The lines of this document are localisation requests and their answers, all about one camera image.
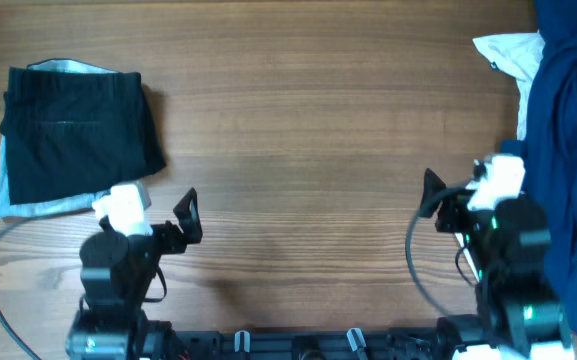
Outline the blue polo shirt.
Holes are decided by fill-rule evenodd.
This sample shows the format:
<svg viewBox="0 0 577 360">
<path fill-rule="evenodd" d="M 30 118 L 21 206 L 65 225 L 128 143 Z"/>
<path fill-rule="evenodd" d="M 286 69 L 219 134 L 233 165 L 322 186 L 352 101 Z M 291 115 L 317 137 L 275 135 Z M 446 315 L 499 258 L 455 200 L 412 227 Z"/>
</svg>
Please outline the blue polo shirt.
<svg viewBox="0 0 577 360">
<path fill-rule="evenodd" d="M 525 193 L 547 213 L 552 243 L 545 272 L 577 334 L 577 0 L 536 0 L 543 58 L 534 78 L 524 140 Z"/>
</svg>

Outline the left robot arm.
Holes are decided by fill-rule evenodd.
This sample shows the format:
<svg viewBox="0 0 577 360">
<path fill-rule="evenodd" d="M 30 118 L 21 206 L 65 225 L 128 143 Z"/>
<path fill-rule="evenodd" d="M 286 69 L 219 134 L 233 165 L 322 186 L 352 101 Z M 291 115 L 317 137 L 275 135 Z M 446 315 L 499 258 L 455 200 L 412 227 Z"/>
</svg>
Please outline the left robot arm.
<svg viewBox="0 0 577 360">
<path fill-rule="evenodd" d="M 66 340 L 71 359 L 189 359 L 188 347 L 168 321 L 147 318 L 142 305 L 164 255 L 182 254 L 203 237 L 198 198 L 191 188 L 173 208 L 175 223 L 151 224 L 149 199 L 135 184 L 113 188 L 93 204 L 101 231 L 82 244 L 80 279 L 84 295 Z"/>
</svg>

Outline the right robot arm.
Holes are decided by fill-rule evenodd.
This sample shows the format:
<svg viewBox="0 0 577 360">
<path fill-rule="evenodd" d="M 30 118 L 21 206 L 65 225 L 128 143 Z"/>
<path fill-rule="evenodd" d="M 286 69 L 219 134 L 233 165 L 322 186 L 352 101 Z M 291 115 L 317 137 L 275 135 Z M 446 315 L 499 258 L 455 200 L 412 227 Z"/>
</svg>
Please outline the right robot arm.
<svg viewBox="0 0 577 360">
<path fill-rule="evenodd" d="M 450 187 L 431 169 L 423 176 L 418 210 L 407 229 L 405 254 L 421 218 L 441 233 L 462 237 L 458 255 L 474 267 L 476 314 L 441 313 L 432 341 L 436 359 L 571 359 L 572 336 L 562 302 L 544 271 L 551 244 L 543 208 L 521 193 L 522 168 L 475 167 L 471 184 Z"/>
</svg>

